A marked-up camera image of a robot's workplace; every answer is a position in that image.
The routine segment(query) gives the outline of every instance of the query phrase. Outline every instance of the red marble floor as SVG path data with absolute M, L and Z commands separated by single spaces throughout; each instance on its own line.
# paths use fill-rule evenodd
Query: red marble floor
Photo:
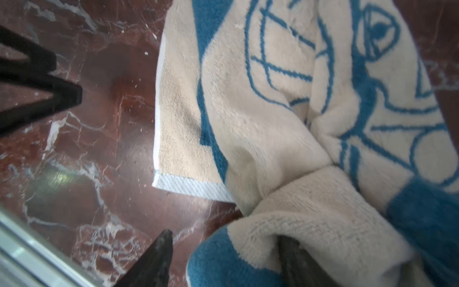
M 459 146 L 459 2 L 395 3 Z M 106 286 L 166 228 L 174 232 L 169 286 L 186 286 L 189 254 L 240 216 L 233 204 L 151 187 L 155 71 L 170 4 L 0 1 L 0 25 L 54 51 L 54 75 L 84 89 L 82 105 L 0 140 L 0 202 Z M 0 94 L 2 109 L 47 96 L 5 85 Z

